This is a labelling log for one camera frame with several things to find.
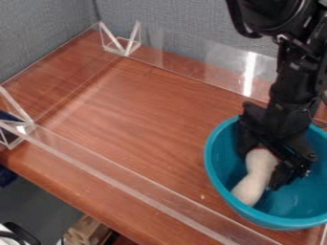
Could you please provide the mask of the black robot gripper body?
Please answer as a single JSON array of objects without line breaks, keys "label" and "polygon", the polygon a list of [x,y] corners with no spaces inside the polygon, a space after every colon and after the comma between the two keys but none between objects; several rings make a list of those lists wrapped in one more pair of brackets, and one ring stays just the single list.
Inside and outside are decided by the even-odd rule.
[{"label": "black robot gripper body", "polygon": [[238,121],[238,123],[258,124],[262,127],[258,137],[263,146],[280,161],[306,164],[307,173],[318,159],[307,139],[307,130],[316,107],[315,100],[286,104],[270,102],[266,107],[246,101]]}]

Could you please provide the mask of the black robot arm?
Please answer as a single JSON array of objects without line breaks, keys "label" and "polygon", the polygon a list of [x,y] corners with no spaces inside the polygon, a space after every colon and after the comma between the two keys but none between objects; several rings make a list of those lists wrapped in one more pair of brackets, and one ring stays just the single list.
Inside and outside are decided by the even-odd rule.
[{"label": "black robot arm", "polygon": [[316,162],[307,130],[327,106],[327,2],[324,0],[226,0],[236,32],[247,38],[270,36],[279,45],[276,80],[268,104],[243,104],[239,152],[264,145],[282,162],[272,190],[306,177]]}]

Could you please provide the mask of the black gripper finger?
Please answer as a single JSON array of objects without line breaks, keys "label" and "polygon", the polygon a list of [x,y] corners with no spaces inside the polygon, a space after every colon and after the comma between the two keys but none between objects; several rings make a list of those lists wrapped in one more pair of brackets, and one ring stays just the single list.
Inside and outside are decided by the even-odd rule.
[{"label": "black gripper finger", "polygon": [[278,190],[284,185],[290,185],[298,178],[306,176],[307,170],[306,164],[296,164],[290,161],[279,162],[272,171],[268,189]]},{"label": "black gripper finger", "polygon": [[262,127],[258,124],[236,124],[236,150],[242,157],[246,157],[251,150],[263,146],[258,137],[262,133]]}]

